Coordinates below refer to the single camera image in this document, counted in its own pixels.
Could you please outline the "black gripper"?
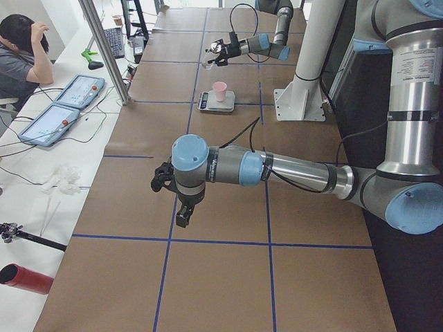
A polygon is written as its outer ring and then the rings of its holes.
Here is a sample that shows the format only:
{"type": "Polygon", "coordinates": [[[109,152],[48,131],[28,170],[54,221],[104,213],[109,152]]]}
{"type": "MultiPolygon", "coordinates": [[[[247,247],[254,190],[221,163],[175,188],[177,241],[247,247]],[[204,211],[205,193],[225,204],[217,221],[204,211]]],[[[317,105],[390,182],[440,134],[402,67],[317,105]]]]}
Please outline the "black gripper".
{"type": "Polygon", "coordinates": [[[179,211],[176,213],[175,222],[176,225],[181,228],[186,228],[189,225],[190,218],[193,214],[195,205],[203,201],[205,196],[205,190],[200,191],[197,194],[184,194],[178,193],[179,200],[182,204],[179,211]]]}
{"type": "Polygon", "coordinates": [[[226,66],[228,59],[233,58],[233,57],[238,57],[242,54],[240,45],[238,43],[224,44],[223,39],[219,39],[217,41],[214,41],[211,44],[211,48],[212,49],[222,49],[221,59],[215,60],[215,64],[217,66],[226,66]]]}

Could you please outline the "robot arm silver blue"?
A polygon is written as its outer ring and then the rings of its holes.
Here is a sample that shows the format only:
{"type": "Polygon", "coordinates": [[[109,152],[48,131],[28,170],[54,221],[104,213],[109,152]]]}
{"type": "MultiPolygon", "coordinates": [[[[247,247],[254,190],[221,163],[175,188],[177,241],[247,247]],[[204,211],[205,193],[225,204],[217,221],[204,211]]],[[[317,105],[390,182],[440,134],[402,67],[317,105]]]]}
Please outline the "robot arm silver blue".
{"type": "Polygon", "coordinates": [[[433,164],[435,128],[442,83],[441,1],[359,1],[353,48],[392,55],[389,100],[383,122],[372,129],[382,157],[369,168],[320,163],[240,147],[233,141],[209,146],[187,134],[172,145],[167,187],[181,207],[178,226],[189,224],[207,183],[257,185],[282,181],[314,194],[333,194],[408,234],[426,234],[442,224],[442,186],[433,164]]]}
{"type": "Polygon", "coordinates": [[[229,42],[218,39],[205,50],[202,66],[210,69],[213,65],[226,66],[231,58],[241,55],[263,55],[266,59],[273,58],[281,61],[288,59],[290,47],[287,45],[290,23],[294,9],[290,1],[256,1],[252,6],[255,16],[258,12],[275,15],[277,23],[273,40],[266,33],[254,31],[251,37],[239,39],[235,29],[230,28],[229,42]]]}

